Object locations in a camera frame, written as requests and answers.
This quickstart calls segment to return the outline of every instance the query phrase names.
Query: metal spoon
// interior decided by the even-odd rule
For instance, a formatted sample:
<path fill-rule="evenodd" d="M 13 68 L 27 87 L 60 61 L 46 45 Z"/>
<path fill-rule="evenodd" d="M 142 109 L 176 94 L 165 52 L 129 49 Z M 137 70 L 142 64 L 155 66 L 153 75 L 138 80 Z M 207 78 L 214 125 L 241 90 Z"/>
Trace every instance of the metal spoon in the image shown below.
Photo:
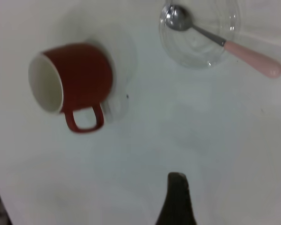
<path fill-rule="evenodd" d="M 232 41 L 227 41 L 226 39 L 218 35 L 210 33 L 196 26 L 192 22 L 190 13 L 182 6 L 169 6 L 165 17 L 165 24 L 172 30 L 176 31 L 186 31 L 190 28 L 194 28 L 197 32 L 216 42 L 218 45 L 224 47 L 226 51 L 240 58 L 257 71 L 263 73 L 265 76 L 270 78 L 277 78 L 281 75 L 280 62 L 266 55 L 260 54 L 251 49 L 236 44 Z"/>

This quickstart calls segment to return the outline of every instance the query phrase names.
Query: white table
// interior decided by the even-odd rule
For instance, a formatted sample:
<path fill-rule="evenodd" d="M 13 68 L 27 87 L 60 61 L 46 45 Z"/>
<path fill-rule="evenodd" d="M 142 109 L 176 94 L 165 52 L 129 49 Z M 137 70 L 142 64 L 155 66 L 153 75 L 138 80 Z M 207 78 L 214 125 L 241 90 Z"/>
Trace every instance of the white table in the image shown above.
<path fill-rule="evenodd" d="M 244 33 L 269 39 L 240 41 L 281 59 L 281 23 L 266 19 L 269 12 L 281 19 L 281 0 L 272 4 L 255 0 L 257 14 L 242 11 L 251 25 Z M 154 224 L 172 171 L 187 175 L 199 225 L 281 225 L 281 78 L 233 56 L 211 70 L 180 67 L 159 40 L 162 6 L 0 1 L 0 194 L 14 225 Z M 262 21 L 280 33 L 256 29 Z M 28 64 L 38 51 L 110 27 L 131 40 L 121 47 L 136 62 L 121 62 L 133 75 L 128 112 L 97 133 L 75 135 L 62 115 L 34 101 Z M 88 122 L 87 114 L 77 120 Z"/>

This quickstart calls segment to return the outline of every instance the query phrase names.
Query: glass bowl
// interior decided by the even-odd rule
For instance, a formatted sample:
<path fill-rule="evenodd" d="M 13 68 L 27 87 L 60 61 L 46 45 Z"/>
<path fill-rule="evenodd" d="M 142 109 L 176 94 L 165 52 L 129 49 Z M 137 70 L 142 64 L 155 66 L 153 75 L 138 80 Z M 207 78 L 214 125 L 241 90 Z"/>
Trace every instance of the glass bowl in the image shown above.
<path fill-rule="evenodd" d="M 222 60 L 224 48 L 196 30 L 171 30 L 165 25 L 170 5 L 181 5 L 197 26 L 233 41 L 239 31 L 237 0 L 167 0 L 159 20 L 159 34 L 167 54 L 177 63 L 192 68 L 209 68 Z"/>

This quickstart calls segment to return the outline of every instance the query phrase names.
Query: mug rim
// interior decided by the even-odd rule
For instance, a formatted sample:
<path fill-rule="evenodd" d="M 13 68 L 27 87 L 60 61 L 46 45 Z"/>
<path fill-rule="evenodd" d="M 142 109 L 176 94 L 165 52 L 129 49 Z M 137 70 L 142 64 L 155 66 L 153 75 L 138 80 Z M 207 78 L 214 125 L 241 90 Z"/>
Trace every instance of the mug rim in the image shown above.
<path fill-rule="evenodd" d="M 36 94 L 33 90 L 33 84 L 32 84 L 32 80 L 31 77 L 33 76 L 33 63 L 36 62 L 37 60 L 43 60 L 43 62 L 48 63 L 48 65 L 50 65 L 50 67 L 54 70 L 54 74 L 57 76 L 58 81 L 59 81 L 59 85 L 60 85 L 60 89 L 61 89 L 61 101 L 60 104 L 58 106 L 58 108 L 56 110 L 49 110 L 48 108 L 46 108 L 43 104 L 40 103 L 40 101 L 38 100 L 38 98 L 36 97 Z M 58 114 L 61 112 L 63 104 L 64 104 L 64 89 L 63 89 L 63 85 L 61 82 L 61 77 L 60 74 L 57 70 L 57 68 L 55 67 L 54 63 L 50 60 L 50 58 L 48 58 L 44 53 L 39 53 L 37 54 L 30 62 L 29 65 L 29 83 L 30 83 L 30 89 L 32 91 L 32 94 L 34 96 L 34 98 L 36 99 L 37 103 L 39 104 L 39 106 L 44 109 L 46 112 L 48 113 L 53 113 L 53 114 Z"/>

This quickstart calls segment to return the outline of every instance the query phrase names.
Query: red mug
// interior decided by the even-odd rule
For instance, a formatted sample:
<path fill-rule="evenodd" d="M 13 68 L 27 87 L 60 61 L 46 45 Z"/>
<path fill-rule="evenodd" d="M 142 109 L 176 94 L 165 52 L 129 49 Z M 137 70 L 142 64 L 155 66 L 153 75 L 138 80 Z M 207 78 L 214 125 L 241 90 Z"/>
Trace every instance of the red mug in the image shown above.
<path fill-rule="evenodd" d="M 108 97 L 113 77 L 108 59 L 98 48 L 71 44 L 45 51 L 30 63 L 29 82 L 39 105 L 50 113 L 64 113 L 73 132 L 94 132 L 103 126 L 100 103 Z M 95 112 L 96 125 L 79 128 L 73 112 L 89 107 Z"/>

